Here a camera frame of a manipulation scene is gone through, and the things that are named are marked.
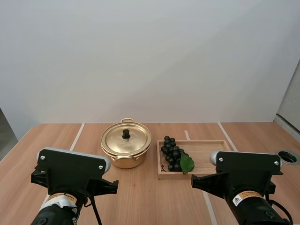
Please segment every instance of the wooden tray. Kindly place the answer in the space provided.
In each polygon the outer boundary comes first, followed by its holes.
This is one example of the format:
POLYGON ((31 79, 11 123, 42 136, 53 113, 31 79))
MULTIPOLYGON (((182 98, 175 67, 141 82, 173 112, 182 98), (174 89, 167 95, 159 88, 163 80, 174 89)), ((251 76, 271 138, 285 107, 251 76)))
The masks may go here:
POLYGON ((176 141, 181 149, 189 154, 195 162, 195 168, 188 174, 183 172, 170 172, 168 170, 169 163, 165 160, 165 154, 160 150, 164 145, 164 141, 157 141, 157 165, 159 180, 181 180, 191 179, 192 174, 203 177, 216 173, 216 167, 210 163, 210 154, 213 151, 230 151, 225 140, 217 141, 176 141))

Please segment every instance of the pot lid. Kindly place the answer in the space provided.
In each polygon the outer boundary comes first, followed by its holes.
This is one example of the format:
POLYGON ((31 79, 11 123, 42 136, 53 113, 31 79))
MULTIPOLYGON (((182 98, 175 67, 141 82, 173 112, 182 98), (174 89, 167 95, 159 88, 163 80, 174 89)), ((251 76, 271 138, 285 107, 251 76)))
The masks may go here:
POLYGON ((112 125, 101 137, 103 150, 116 156, 136 155, 146 150, 150 144, 150 131, 130 118, 112 125))

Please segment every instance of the wooden table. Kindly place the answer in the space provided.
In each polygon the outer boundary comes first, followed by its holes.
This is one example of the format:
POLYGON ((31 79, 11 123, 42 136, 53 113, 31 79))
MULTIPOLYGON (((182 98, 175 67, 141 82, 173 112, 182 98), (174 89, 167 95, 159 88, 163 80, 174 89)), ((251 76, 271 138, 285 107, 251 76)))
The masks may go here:
MULTIPOLYGON (((30 175, 41 149, 74 147, 74 151, 104 155, 100 138, 109 125, 85 124, 77 142, 74 140, 81 124, 42 124, 31 129, 0 162, 0 224, 30 224, 38 213, 47 190, 31 184, 30 175)), ((145 126, 152 133, 152 143, 165 135, 185 140, 185 131, 191 140, 227 140, 217 123, 145 126)), ((222 126, 238 151, 300 153, 300 144, 276 123, 222 123, 222 126)), ((96 197, 104 225, 237 224, 224 200, 210 194, 209 199, 205 199, 203 191, 191 188, 189 180, 158 180, 157 168, 155 144, 140 166, 128 170, 111 167, 103 178, 119 180, 118 193, 96 197)), ((283 176, 272 179, 277 189, 271 199, 287 208, 295 224, 300 223, 300 165, 283 164, 282 172, 283 176)), ((78 224, 97 224, 91 207, 83 208, 78 224)))

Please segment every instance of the bunch of black grapes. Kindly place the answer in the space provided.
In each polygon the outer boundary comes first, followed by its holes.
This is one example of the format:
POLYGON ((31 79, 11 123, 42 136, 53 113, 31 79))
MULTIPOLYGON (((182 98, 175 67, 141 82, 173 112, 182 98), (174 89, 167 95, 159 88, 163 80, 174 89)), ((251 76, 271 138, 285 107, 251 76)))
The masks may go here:
POLYGON ((181 172, 180 159, 181 154, 184 153, 183 149, 180 149, 175 142, 175 138, 166 136, 164 146, 161 147, 161 151, 166 155, 165 159, 169 162, 168 170, 181 172))

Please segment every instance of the green leaf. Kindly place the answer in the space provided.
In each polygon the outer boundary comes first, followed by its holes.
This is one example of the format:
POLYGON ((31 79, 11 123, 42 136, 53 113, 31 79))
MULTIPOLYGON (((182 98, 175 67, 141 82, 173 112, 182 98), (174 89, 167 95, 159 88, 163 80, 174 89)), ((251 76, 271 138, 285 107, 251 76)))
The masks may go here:
POLYGON ((194 169, 195 163, 191 157, 181 154, 180 166, 184 173, 188 173, 194 169))

